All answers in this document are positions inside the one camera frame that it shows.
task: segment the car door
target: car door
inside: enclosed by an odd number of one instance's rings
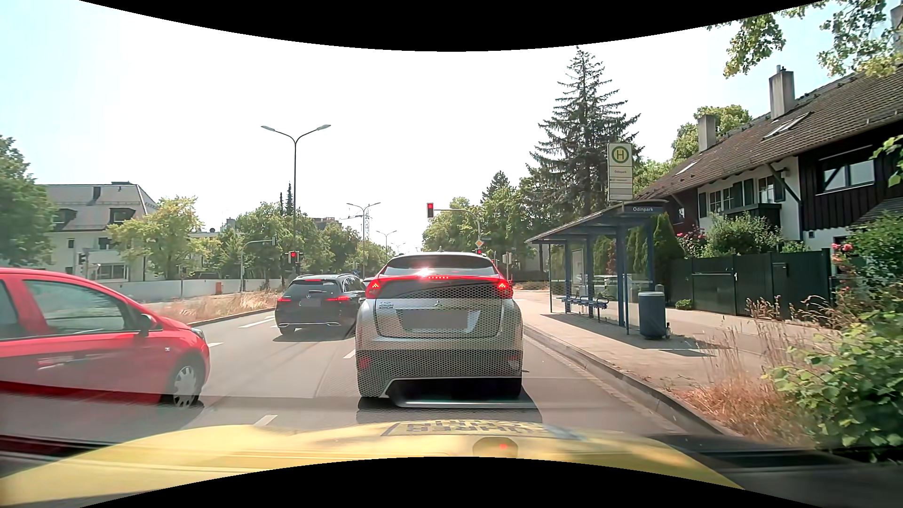
[[[133,378],[144,376],[137,322],[124,300],[52,276],[23,276],[22,286],[40,317],[36,340],[66,346],[65,354],[38,360],[61,362],[72,388],[94,392],[92,397],[127,395]]]

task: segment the car wheel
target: car wheel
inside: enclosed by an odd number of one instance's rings
[[[170,377],[169,391],[163,395],[161,402],[171,408],[191,408],[198,402],[203,382],[203,369],[196,362],[183,361]]]

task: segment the road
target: road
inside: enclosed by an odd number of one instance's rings
[[[5,400],[0,434],[54,440],[123,442],[181,428],[257,424],[300,429],[339,428],[406,419],[505,419],[633,434],[676,432],[551,350],[525,338],[522,400],[533,408],[360,408],[354,339],[335,329],[283,336],[272,314],[202,326],[211,373],[199,407],[187,411],[80,402]]]

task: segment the road sign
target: road sign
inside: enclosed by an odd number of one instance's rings
[[[609,143],[609,201],[633,201],[633,145]]]

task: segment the side mirror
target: side mirror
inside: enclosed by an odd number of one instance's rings
[[[146,337],[151,333],[154,327],[154,318],[149,314],[141,314],[138,316],[138,336]]]

